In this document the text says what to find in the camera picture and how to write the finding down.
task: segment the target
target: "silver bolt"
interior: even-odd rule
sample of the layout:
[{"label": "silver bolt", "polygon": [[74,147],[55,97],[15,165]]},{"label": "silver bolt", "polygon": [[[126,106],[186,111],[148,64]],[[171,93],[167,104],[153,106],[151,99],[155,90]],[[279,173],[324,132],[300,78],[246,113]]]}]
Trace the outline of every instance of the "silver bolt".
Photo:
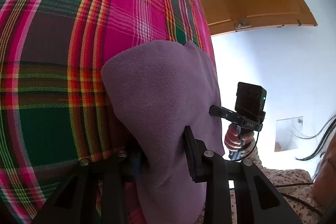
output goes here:
[{"label": "silver bolt", "polygon": [[120,151],[117,152],[117,156],[119,158],[124,158],[124,157],[127,156],[127,152],[125,150],[120,150]]},{"label": "silver bolt", "polygon": [[252,166],[253,161],[251,161],[250,159],[245,159],[245,160],[243,160],[243,164],[246,165],[246,166]]},{"label": "silver bolt", "polygon": [[80,166],[87,166],[88,164],[89,164],[89,160],[88,159],[81,159],[80,161],[79,161],[79,165]]},{"label": "silver bolt", "polygon": [[212,152],[211,150],[207,150],[207,151],[204,152],[204,156],[206,156],[206,157],[208,157],[208,158],[213,157],[214,154],[215,154],[215,153]]}]

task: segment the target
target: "colorful plaid bedsheet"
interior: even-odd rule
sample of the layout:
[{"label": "colorful plaid bedsheet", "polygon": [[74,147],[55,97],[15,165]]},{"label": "colorful plaid bedsheet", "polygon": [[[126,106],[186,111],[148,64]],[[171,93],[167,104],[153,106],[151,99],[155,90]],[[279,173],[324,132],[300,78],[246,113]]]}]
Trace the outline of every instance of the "colorful plaid bedsheet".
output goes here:
[{"label": "colorful plaid bedsheet", "polygon": [[[125,144],[100,69],[157,39],[191,39],[214,61],[200,0],[0,0],[0,198],[18,223],[79,159]],[[145,223],[134,184],[127,199],[130,223]]]}]

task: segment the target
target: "folded fabric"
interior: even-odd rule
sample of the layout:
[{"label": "folded fabric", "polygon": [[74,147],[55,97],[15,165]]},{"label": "folded fabric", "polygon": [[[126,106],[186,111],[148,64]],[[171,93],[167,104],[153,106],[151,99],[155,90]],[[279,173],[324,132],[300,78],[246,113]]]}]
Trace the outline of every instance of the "folded fabric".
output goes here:
[{"label": "folded fabric", "polygon": [[223,155],[221,105],[209,56],[191,41],[144,43],[119,53],[101,75],[116,117],[137,139],[148,159],[137,181],[148,224],[193,224],[204,207],[206,185],[192,182],[182,133]]}]

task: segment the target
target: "wooden door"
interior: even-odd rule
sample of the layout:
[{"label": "wooden door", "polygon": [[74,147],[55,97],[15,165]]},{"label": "wooden door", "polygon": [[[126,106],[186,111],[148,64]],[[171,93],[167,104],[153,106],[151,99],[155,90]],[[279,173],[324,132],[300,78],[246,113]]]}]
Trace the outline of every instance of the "wooden door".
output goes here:
[{"label": "wooden door", "polygon": [[246,28],[316,26],[304,0],[201,0],[211,35]]}]

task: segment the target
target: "black hair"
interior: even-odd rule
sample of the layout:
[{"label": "black hair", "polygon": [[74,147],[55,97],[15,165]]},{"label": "black hair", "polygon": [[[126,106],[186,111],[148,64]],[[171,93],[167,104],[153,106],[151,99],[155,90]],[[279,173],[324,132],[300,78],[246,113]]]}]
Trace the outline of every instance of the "black hair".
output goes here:
[{"label": "black hair", "polygon": [[307,156],[305,158],[302,158],[302,159],[296,158],[297,160],[301,160],[301,161],[311,160],[311,159],[315,158],[317,155],[319,155],[322,151],[323,151],[323,153],[320,156],[322,156],[325,153],[324,152],[324,148],[326,146],[326,143],[329,140],[329,137],[333,136],[334,133],[335,133],[335,129],[336,129],[336,114],[334,116],[332,116],[325,123],[325,125],[322,127],[322,129],[315,136],[312,136],[312,137],[299,137],[299,136],[297,136],[300,139],[310,140],[310,139],[316,138],[318,135],[320,135],[324,131],[324,129],[326,127],[327,127],[327,129],[325,130],[325,133],[324,133],[322,139],[320,140],[320,143],[318,144],[318,146],[315,149],[315,151],[311,155],[309,155],[309,156]]}]

